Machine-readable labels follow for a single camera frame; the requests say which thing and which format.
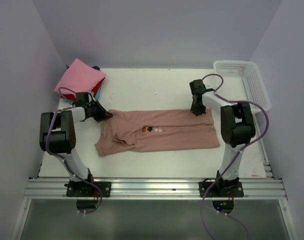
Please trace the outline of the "dusty pink printed t shirt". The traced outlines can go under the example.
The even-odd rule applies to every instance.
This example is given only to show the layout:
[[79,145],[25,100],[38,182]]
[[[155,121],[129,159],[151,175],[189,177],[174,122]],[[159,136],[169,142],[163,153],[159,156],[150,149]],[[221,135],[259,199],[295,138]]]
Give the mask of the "dusty pink printed t shirt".
[[103,121],[95,144],[99,156],[126,151],[163,152],[220,146],[211,110],[196,116],[187,109],[119,111]]

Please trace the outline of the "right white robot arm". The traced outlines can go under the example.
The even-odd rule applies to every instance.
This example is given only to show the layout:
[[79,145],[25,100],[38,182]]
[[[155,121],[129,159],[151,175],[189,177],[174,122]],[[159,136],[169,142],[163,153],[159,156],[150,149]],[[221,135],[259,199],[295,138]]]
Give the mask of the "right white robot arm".
[[255,137],[256,131],[252,112],[247,102],[232,102],[219,96],[214,89],[206,88],[201,79],[189,83],[192,94],[191,112],[196,116],[207,114],[210,110],[220,114],[220,132],[225,149],[221,167],[213,183],[199,182],[202,197],[227,197],[235,194],[243,197],[239,182],[239,167],[243,147]]

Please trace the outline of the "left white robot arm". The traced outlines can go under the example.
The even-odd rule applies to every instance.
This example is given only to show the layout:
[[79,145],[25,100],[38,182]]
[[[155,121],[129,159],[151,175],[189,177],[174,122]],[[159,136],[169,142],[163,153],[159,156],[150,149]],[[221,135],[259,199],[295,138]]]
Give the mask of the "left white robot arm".
[[40,147],[57,158],[69,174],[72,183],[78,183],[78,191],[91,196],[96,189],[92,174],[76,151],[75,123],[87,119],[102,122],[113,115],[88,92],[75,94],[70,107],[41,114]]

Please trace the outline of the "white plastic basket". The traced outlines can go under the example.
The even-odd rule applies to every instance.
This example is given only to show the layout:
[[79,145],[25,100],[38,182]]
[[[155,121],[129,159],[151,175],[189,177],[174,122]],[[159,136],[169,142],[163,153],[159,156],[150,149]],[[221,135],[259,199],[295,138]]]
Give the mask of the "white plastic basket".
[[213,64],[216,74],[224,79],[217,93],[232,101],[251,101],[269,111],[271,103],[257,65],[251,61],[218,60]]

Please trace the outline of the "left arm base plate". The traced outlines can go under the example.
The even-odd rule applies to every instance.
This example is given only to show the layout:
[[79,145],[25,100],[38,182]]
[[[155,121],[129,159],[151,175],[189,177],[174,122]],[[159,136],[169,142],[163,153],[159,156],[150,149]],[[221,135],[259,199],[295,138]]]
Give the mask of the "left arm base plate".
[[103,197],[108,198],[111,193],[112,183],[109,181],[96,181],[94,182],[96,187],[90,186],[82,181],[73,182],[69,181],[64,184],[67,188],[67,197]]

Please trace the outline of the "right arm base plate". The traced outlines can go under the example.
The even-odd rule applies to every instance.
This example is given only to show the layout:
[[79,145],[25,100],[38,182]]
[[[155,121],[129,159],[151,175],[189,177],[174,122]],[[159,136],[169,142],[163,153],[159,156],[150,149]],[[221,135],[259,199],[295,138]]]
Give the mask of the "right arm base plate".
[[202,198],[207,190],[206,198],[242,198],[244,197],[242,183],[239,181],[237,177],[234,180],[223,180],[220,179],[218,183],[214,186],[211,186],[213,182],[206,178],[203,181],[198,183],[200,197]]

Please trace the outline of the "aluminium mounting rail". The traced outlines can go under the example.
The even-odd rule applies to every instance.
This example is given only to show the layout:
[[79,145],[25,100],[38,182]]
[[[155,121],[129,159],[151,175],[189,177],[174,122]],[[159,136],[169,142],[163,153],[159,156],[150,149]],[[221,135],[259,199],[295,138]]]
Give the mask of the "aluminium mounting rail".
[[[68,178],[30,179],[26,199],[66,199]],[[199,178],[97,178],[111,183],[108,200],[201,200]],[[272,178],[241,179],[241,200],[285,200],[287,194],[281,180]]]

